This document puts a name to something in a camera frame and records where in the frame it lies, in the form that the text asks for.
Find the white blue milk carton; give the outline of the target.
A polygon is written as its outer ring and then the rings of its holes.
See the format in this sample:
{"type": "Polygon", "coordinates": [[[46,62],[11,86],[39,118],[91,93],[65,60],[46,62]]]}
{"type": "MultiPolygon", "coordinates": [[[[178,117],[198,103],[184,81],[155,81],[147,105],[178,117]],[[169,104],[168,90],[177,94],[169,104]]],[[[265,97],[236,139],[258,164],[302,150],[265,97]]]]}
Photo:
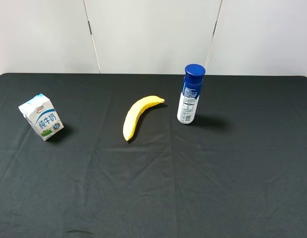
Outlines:
{"type": "Polygon", "coordinates": [[[52,102],[43,94],[36,95],[18,108],[44,141],[64,128],[52,102]]]}

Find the yellow banana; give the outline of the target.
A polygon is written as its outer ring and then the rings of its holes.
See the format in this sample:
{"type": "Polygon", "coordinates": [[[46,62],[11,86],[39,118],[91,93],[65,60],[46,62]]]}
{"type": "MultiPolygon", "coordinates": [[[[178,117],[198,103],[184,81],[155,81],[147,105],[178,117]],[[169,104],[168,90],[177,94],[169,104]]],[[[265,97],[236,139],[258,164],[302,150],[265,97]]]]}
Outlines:
{"type": "Polygon", "coordinates": [[[135,102],[124,120],[123,137],[126,141],[132,139],[140,116],[150,107],[164,103],[165,100],[158,96],[147,96],[135,102]]]}

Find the blue capped white bottle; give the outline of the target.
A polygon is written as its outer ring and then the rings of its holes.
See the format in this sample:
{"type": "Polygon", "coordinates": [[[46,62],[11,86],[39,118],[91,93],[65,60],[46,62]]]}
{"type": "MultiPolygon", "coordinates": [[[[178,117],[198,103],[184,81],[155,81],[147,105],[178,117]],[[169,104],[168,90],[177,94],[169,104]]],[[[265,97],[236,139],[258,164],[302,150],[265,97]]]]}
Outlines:
{"type": "Polygon", "coordinates": [[[184,71],[185,75],[180,94],[177,119],[182,124],[190,124],[195,117],[206,70],[199,64],[189,64],[185,67],[184,71]]]}

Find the black tablecloth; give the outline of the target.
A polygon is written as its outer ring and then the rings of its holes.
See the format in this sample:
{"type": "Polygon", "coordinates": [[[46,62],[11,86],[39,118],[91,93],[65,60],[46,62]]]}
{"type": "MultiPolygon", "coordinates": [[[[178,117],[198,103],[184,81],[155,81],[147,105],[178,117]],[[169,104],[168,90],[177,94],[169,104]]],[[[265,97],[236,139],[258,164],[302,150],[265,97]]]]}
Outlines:
{"type": "Polygon", "coordinates": [[[307,78],[207,75],[188,125],[182,80],[1,75],[0,238],[307,238],[307,78]],[[39,94],[64,125],[46,141],[18,108],[39,94]]]}

